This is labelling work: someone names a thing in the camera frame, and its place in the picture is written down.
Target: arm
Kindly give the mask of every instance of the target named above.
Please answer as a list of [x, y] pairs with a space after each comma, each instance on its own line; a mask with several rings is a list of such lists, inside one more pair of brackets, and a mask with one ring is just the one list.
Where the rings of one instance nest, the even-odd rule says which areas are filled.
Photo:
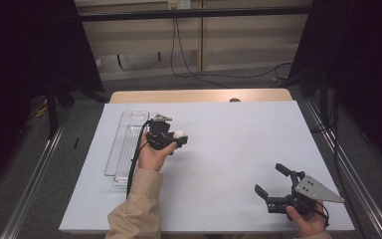
[[143, 145], [128, 198], [107, 216], [110, 230], [106, 239], [160, 238], [159, 194], [163, 174], [159, 170], [166, 156], [176, 148], [176, 142], [155, 150], [144, 135], [140, 146]]
[[[321, 202], [315, 205], [315, 209], [319, 212], [323, 211]], [[292, 206], [288, 206], [286, 212], [298, 228], [298, 237], [296, 238], [331, 239], [330, 234], [325, 231], [324, 218], [319, 214], [314, 213], [309, 218], [303, 218]]]

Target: electrical outlet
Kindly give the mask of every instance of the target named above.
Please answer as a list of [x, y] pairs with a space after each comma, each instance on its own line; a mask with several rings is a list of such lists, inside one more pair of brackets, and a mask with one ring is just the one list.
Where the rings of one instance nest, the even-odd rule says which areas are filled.
[[191, 0], [179, 0], [179, 9], [191, 9]]
[[169, 1], [167, 1], [167, 9], [168, 10], [179, 9], [179, 0], [169, 0]]

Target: black cable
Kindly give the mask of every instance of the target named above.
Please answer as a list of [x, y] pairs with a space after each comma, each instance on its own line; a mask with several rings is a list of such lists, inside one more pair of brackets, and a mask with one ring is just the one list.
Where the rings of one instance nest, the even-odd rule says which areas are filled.
[[[292, 63], [281, 63], [281, 64], [275, 66], [271, 70], [268, 70], [268, 71], [266, 71], [264, 73], [253, 75], [253, 76], [233, 76], [233, 75], [224, 75], [224, 74], [195, 74], [195, 73], [192, 73], [191, 70], [188, 67], [188, 64], [187, 64], [186, 60], [185, 60], [184, 51], [183, 51], [183, 48], [182, 48], [181, 36], [180, 36], [180, 33], [179, 33], [178, 19], [173, 19], [173, 20], [174, 20], [174, 22], [173, 22], [174, 28], [173, 28], [172, 50], [171, 50], [171, 54], [170, 54], [170, 67], [171, 67], [172, 73], [176, 77], [180, 77], [180, 78], [191, 78], [191, 77], [194, 77], [194, 78], [196, 78], [196, 79], [198, 79], [200, 81], [204, 81], [204, 82], [215, 84], [215, 85], [218, 85], [218, 86], [221, 86], [221, 87], [224, 87], [224, 88], [228, 88], [228, 87], [223, 86], [223, 85], [218, 84], [218, 83], [214, 83], [214, 82], [210, 82], [210, 81], [207, 81], [207, 80], [199, 79], [198, 77], [225, 77], [225, 78], [251, 79], [251, 78], [262, 77], [262, 76], [265, 76], [265, 75], [267, 75], [267, 74], [269, 74], [271, 72], [275, 72], [276, 69], [278, 69], [281, 66], [292, 65]], [[178, 31], [177, 36], [178, 36], [178, 41], [179, 41], [179, 45], [180, 45], [180, 49], [181, 49], [182, 59], [183, 59], [183, 61], [185, 63], [185, 67], [187, 68], [187, 71], [191, 74], [191, 76], [180, 76], [180, 75], [176, 74], [174, 72], [174, 70], [173, 70], [173, 63], [172, 62], [173, 62], [173, 50], [174, 50], [174, 47], [175, 47], [176, 30]]]
[[185, 60], [184, 51], [183, 51], [183, 49], [182, 49], [181, 38], [180, 38], [180, 35], [179, 35], [178, 19], [176, 19], [176, 18], [173, 19], [173, 40], [172, 40], [173, 44], [172, 44], [172, 51], [171, 51], [171, 53], [170, 53], [170, 69], [172, 70], [173, 75], [175, 75], [176, 77], [180, 77], [180, 78], [188, 78], [188, 77], [182, 77], [182, 76], [176, 74], [175, 71], [173, 70], [173, 64], [172, 64], [172, 58], [173, 58], [173, 57], [172, 57], [172, 55], [173, 55], [173, 49], [174, 49], [174, 46], [175, 46], [175, 35], [176, 35], [176, 34], [175, 34], [175, 33], [176, 33], [176, 30], [175, 30], [175, 29], [178, 30], [178, 33], [177, 33], [177, 34], [178, 34], [179, 46], [180, 46], [180, 48], [181, 48], [182, 59], [183, 59], [183, 61], [184, 61], [184, 63], [185, 63], [185, 67], [186, 67], [187, 71], [191, 74], [191, 76], [188, 76], [188, 77], [194, 77], [195, 79], [197, 79], [197, 80], [199, 80], [199, 81], [202, 81], [202, 82], [205, 82], [205, 83], [214, 84], [214, 85], [219, 86], [219, 87], [222, 87], [222, 88], [230, 89], [229, 87], [224, 86], [224, 85], [222, 85], [222, 84], [219, 84], [219, 83], [215, 83], [215, 82], [211, 82], [211, 81], [207, 81], [207, 80], [198, 78], [196, 75], [194, 75], [194, 74], [191, 72], [191, 70], [188, 68], [187, 61]]
[[326, 208], [323, 204], [319, 203], [318, 201], [315, 201], [315, 202], [316, 202], [318, 205], [321, 205], [321, 207], [325, 210], [325, 213], [326, 213], [326, 214], [324, 214], [324, 213], [318, 211], [317, 209], [314, 209], [314, 212], [317, 213], [318, 215], [320, 215], [320, 216], [322, 216], [322, 217], [324, 218], [324, 228], [327, 228], [327, 227], [329, 226], [329, 224], [328, 224], [328, 219], [330, 218], [330, 214], [328, 214], [328, 210], [327, 210], [327, 208]]
[[338, 140], [338, 136], [337, 136], [337, 120], [339, 117], [339, 109], [338, 109], [338, 100], [337, 100], [336, 93], [334, 93], [334, 96], [333, 96], [333, 107], [334, 107], [334, 124], [335, 124], [335, 126], [334, 126], [334, 146], [333, 146], [334, 167], [336, 169], [337, 177], [339, 178], [343, 193], [346, 195], [346, 199], [347, 199], [346, 201], [348, 202], [348, 205], [349, 205], [350, 209], [352, 210], [352, 213], [355, 217], [356, 223], [358, 224], [359, 230], [361, 231], [362, 238], [365, 239], [366, 237], [365, 237], [364, 230], [361, 226], [361, 223], [359, 222], [358, 215], [355, 212], [355, 209], [352, 205], [352, 201], [349, 199], [349, 194], [347, 193], [346, 187], [343, 183], [342, 175], [341, 175], [340, 169], [339, 169], [339, 162], [337, 159], [337, 151], [338, 151], [338, 146], [339, 146], [339, 140]]
[[134, 176], [134, 172], [135, 172], [135, 167], [137, 165], [137, 161], [138, 161], [138, 156], [139, 156], [139, 153], [141, 152], [141, 149], [146, 145], [146, 143], [140, 147], [139, 144], [141, 143], [141, 137], [142, 137], [142, 134], [144, 132], [144, 129], [145, 127], [151, 123], [151, 120], [148, 120], [146, 121], [142, 127], [141, 127], [141, 131], [139, 132], [139, 135], [138, 135], [138, 141], [137, 141], [137, 146], [135, 147], [135, 152], [134, 152], [134, 157], [133, 159], [131, 160], [131, 168], [129, 169], [129, 174], [128, 174], [128, 182], [126, 184], [126, 199], [128, 198], [128, 194], [129, 194], [129, 191], [131, 190], [131, 185], [132, 185], [132, 178]]

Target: gray floor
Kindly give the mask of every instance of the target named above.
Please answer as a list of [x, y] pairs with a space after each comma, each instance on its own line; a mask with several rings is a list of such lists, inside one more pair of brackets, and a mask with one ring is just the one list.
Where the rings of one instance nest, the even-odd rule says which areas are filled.
[[[257, 68], [247, 70], [230, 70], [218, 73], [235, 76], [258, 75], [270, 68]], [[285, 76], [289, 67], [277, 70], [278, 76]], [[222, 77], [202, 77], [229, 88], [269, 88], [276, 84], [272, 81], [274, 72], [259, 78], [238, 79]], [[110, 96], [115, 91], [132, 90], [168, 90], [168, 89], [214, 89], [219, 86], [202, 82], [194, 78], [178, 78], [172, 75], [124, 79], [121, 81], [103, 82], [105, 95]], [[312, 119], [307, 107], [307, 100], [317, 101], [317, 98], [303, 99], [298, 91], [298, 86], [289, 88], [292, 97], [297, 100], [301, 111], [310, 128], [316, 123]], [[35, 193], [34, 202], [25, 217], [18, 238], [102, 238], [102, 235], [71, 235], [58, 231], [69, 198], [74, 190], [77, 178], [87, 156], [103, 105], [91, 101], [80, 94], [73, 93], [77, 99], [76, 104], [69, 110], [59, 108], [59, 115], [68, 115], [68, 121], [59, 140], [58, 146], [49, 161], [47, 170], [41, 181], [39, 190]], [[365, 186], [373, 195], [376, 203], [382, 210], [382, 155], [380, 150], [363, 137], [363, 131], [353, 120], [344, 105], [339, 105], [340, 117], [338, 122], [339, 141], [354, 165]], [[31, 118], [27, 121], [20, 134], [17, 147], [8, 160], [8, 164], [0, 173], [0, 235], [9, 220], [23, 190], [30, 180], [38, 159], [47, 143], [48, 118]], [[333, 166], [333, 155], [321, 133], [314, 133], [313, 138], [323, 155], [333, 178], [336, 177]], [[351, 199], [355, 212], [366, 234], [366, 238], [380, 238], [374, 225], [350, 185], [347, 198]], [[348, 208], [353, 223], [355, 217]], [[334, 235], [335, 238], [362, 238], [357, 227], [356, 231]]]

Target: wooden panel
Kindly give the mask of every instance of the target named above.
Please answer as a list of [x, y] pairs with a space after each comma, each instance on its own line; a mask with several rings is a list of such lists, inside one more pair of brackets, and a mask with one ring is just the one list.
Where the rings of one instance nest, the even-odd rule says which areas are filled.
[[241, 102], [291, 101], [286, 89], [228, 89], [115, 92], [111, 103], [187, 103], [228, 102], [236, 98]]
[[[192, 8], [198, 7], [198, 1], [193, 1]], [[167, 1], [78, 6], [78, 9], [80, 13], [155, 11], [166, 10]], [[178, 19], [178, 25], [183, 49], [199, 49], [199, 20]], [[174, 24], [171, 19], [85, 22], [83, 26], [95, 56], [170, 52], [172, 50]]]
[[[309, 6], [311, 1], [208, 0], [206, 8]], [[205, 18], [205, 49], [257, 48], [299, 43], [306, 15]]]

